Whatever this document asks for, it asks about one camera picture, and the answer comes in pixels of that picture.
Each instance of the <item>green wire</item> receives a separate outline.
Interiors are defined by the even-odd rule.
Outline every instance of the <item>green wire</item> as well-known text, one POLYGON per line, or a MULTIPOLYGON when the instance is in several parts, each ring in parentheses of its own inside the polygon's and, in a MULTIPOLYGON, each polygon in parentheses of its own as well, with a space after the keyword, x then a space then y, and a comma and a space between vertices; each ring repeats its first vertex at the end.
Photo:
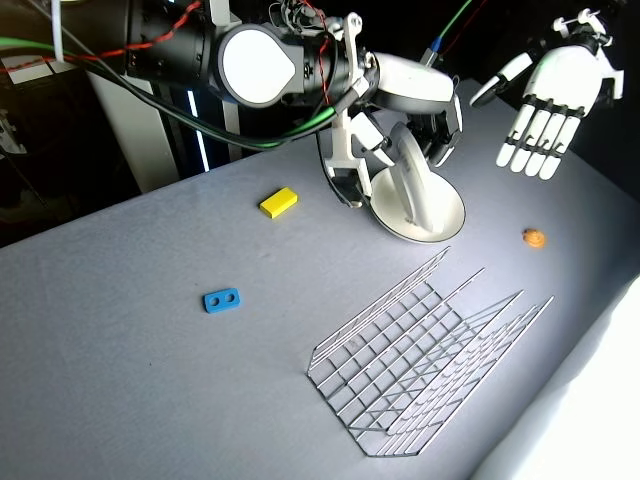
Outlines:
POLYGON ((449 31, 449 29, 453 26, 453 24, 456 22, 456 20, 458 20, 458 17, 460 15, 462 15, 462 12, 464 12, 466 10, 466 8, 469 6, 469 4, 471 3, 471 0, 467 0, 465 2, 464 5, 462 5, 462 7, 460 7, 460 10, 458 10, 458 13, 456 13, 453 18, 449 21, 449 23, 447 23, 447 26, 444 27, 444 30, 442 30, 442 32, 440 33, 440 38, 444 37, 447 32, 449 31))
MULTIPOLYGON (((11 48, 40 48, 43 50, 53 51, 53 45, 49 45, 46 43, 33 42, 31 40, 24 40, 21 38, 11 38, 11 37, 0 37, 0 47, 11 47, 11 48)), ((68 52, 65 50, 67 55, 74 55, 72 52, 68 52)), ((336 111, 333 107, 326 108, 322 112, 320 112, 315 117, 311 118, 307 122, 295 127, 284 134, 284 136, 295 135, 297 133, 302 133, 306 130, 311 130, 316 125, 322 123, 327 118, 334 115, 336 111)), ((275 148, 282 145, 284 142, 269 142, 269 143, 252 143, 251 145, 259 148, 275 148)))

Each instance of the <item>metal wire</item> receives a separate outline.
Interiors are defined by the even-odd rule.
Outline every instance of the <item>metal wire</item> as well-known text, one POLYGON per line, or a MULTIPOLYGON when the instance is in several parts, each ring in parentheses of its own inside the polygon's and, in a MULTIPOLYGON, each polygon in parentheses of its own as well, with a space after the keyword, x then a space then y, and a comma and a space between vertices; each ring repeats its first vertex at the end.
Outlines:
POLYGON ((517 292, 463 318, 427 283, 448 249, 318 345, 307 375, 370 456, 417 455, 551 302, 505 322, 517 292))

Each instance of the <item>wire grid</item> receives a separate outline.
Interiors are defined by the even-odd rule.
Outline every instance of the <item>wire grid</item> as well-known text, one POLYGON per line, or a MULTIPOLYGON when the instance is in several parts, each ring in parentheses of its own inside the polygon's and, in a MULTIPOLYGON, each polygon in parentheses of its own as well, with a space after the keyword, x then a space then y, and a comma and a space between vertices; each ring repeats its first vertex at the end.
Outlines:
POLYGON ((420 453, 546 308, 487 333, 523 292, 463 319, 448 302, 484 269, 442 297, 426 279, 446 252, 314 350, 307 375, 367 455, 420 453))

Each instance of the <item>tabletop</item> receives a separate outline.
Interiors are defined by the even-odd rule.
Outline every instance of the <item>tabletop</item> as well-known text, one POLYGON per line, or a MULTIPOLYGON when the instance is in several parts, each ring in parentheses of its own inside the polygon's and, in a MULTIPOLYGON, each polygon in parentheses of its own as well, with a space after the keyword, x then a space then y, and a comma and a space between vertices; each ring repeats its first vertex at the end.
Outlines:
POLYGON ((342 206, 307 138, 0 250, 0 478, 468 477, 640 270, 640 205, 571 152, 547 182, 497 168, 515 111, 463 113, 438 173, 467 218, 441 244, 342 206), (258 204, 283 186, 299 202, 271 220, 258 204), (305 377, 311 352, 446 246, 436 288, 486 267, 462 312, 556 299, 422 455, 367 458, 305 377), (224 288, 241 306, 207 314, 224 288))

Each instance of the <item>small orange disc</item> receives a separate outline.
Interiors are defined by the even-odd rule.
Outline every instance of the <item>small orange disc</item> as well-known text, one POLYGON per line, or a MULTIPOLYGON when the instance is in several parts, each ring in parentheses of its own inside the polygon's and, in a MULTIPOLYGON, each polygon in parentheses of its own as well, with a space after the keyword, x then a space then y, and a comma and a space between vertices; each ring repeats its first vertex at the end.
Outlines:
POLYGON ((527 242, 527 245, 533 248, 544 248, 547 243, 547 237, 544 233, 533 228, 527 228, 522 232, 522 238, 527 242))

